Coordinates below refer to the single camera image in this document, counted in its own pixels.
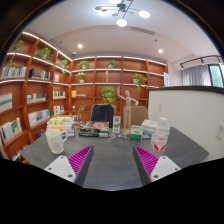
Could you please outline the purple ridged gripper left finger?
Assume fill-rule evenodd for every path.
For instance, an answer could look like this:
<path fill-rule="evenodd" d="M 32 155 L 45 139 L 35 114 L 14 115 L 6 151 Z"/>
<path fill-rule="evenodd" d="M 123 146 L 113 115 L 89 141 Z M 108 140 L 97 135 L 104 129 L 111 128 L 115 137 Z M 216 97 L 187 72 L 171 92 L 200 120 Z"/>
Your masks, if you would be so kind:
<path fill-rule="evenodd" d="M 94 147 L 89 145 L 68 157 L 60 155 L 45 168 L 45 171 L 82 186 L 93 155 Z"/>

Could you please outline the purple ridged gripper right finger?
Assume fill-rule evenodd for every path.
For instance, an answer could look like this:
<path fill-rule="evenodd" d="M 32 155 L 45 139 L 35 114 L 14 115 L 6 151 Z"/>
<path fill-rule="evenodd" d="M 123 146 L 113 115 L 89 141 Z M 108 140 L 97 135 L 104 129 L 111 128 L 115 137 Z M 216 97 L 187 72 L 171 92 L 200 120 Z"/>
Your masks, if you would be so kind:
<path fill-rule="evenodd" d="M 143 185 L 180 170 L 180 167 L 167 156 L 158 157 L 137 145 L 133 146 L 133 156 Z"/>

